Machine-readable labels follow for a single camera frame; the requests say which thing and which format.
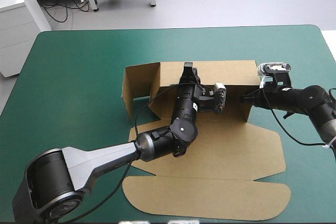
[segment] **gray floor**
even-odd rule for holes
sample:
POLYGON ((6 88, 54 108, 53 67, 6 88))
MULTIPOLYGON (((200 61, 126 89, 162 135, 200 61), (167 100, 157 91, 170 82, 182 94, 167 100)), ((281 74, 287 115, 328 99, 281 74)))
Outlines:
MULTIPOLYGON (((64 9, 50 10, 58 19, 64 9)), ((69 12, 65 23, 48 18, 53 30, 133 29, 314 24, 336 30, 336 0, 149 0, 99 1, 98 12, 69 12)), ((17 77, 0 76, 0 113, 17 77)))

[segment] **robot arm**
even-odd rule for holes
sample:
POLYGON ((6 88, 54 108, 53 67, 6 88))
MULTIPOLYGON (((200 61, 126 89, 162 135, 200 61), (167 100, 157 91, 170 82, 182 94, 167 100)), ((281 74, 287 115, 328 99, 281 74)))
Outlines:
POLYGON ((48 150, 25 169, 24 179, 13 199, 17 223, 52 223, 73 211, 90 194, 99 176, 136 159, 151 161, 173 153, 186 153, 197 137, 199 111, 221 113, 226 89, 214 85, 214 93, 205 96, 197 69, 186 62, 178 85, 171 124, 140 133, 136 140, 94 151, 73 147, 48 150))
POLYGON ((292 88, 289 71, 290 65, 284 62, 259 65, 258 73, 263 77, 260 89, 245 95, 242 101, 264 109, 287 111, 284 119, 294 113, 307 115, 321 139, 335 148, 336 103, 334 98, 320 86, 309 86, 305 89, 292 88))

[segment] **cardboard flap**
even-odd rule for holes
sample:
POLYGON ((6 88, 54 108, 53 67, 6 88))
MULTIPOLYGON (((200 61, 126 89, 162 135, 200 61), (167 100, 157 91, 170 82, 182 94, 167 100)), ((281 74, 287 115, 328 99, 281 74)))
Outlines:
MULTIPOLYGON (((168 87, 180 81, 184 61, 160 63, 160 86, 168 87)), ((226 61, 193 61, 197 68, 201 83, 213 85, 221 82, 224 85, 253 86, 260 84, 257 66, 254 60, 226 61)))
POLYGON ((151 94, 151 86, 159 67, 160 63, 155 62, 125 68, 122 99, 130 118, 132 118, 133 99, 151 94))
POLYGON ((123 191, 150 214, 234 220, 273 218, 290 199, 284 184, 162 176, 127 177, 123 191))
MULTIPOLYGON (((160 120, 139 126, 139 132, 169 125, 160 120)), ((197 122, 198 136, 184 156, 167 155, 133 166, 160 176, 255 180, 286 169, 276 132, 249 123, 197 122)), ((135 139, 134 129, 130 140, 135 139)))

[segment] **cardboard box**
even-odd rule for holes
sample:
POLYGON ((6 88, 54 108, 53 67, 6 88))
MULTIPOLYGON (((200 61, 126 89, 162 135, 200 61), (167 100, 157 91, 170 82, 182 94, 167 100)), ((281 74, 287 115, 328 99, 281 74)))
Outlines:
MULTIPOLYGON (((122 97, 132 117, 133 99, 152 98, 179 82, 184 62, 156 62, 127 67, 122 97)), ((198 113, 198 137, 184 156, 172 155, 133 166, 156 176, 127 177, 129 202, 141 211, 159 215, 216 219, 265 220, 280 214, 290 199, 284 184, 254 180, 286 169, 277 133, 247 123, 251 105, 239 96, 258 88, 256 63, 195 61, 201 83, 223 83, 227 99, 222 114, 198 113)), ((150 104, 161 119, 139 126, 139 132, 170 124, 176 89, 150 104)), ((130 140, 135 139, 134 129, 130 140)))

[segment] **green table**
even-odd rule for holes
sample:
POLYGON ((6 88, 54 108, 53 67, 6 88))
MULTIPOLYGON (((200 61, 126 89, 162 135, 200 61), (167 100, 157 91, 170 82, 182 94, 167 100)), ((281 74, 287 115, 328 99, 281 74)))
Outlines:
MULTIPOLYGON (((14 220, 12 197, 26 163, 38 153, 65 146, 91 150, 127 141, 132 124, 121 99, 126 66, 233 59, 289 62, 296 88, 311 84, 326 89, 335 86, 335 61, 320 30, 310 25, 41 33, 0 117, 0 221, 14 220)), ((136 105, 145 101, 139 100, 136 105)), ((146 110, 140 123, 153 120, 156 117, 146 110)), ((292 192, 284 212, 268 222, 335 221, 336 164, 332 152, 294 143, 267 110, 253 108, 249 122, 280 133, 287 162, 285 172, 262 179, 285 183, 292 192)), ((284 125, 300 140, 319 141, 305 116, 291 116, 284 125)), ((122 172, 115 170, 101 177, 93 194, 71 217, 109 193, 122 172)), ((136 173, 141 171, 131 169, 131 174, 136 173)), ((138 211, 119 190, 81 221, 170 219, 181 217, 138 211)))

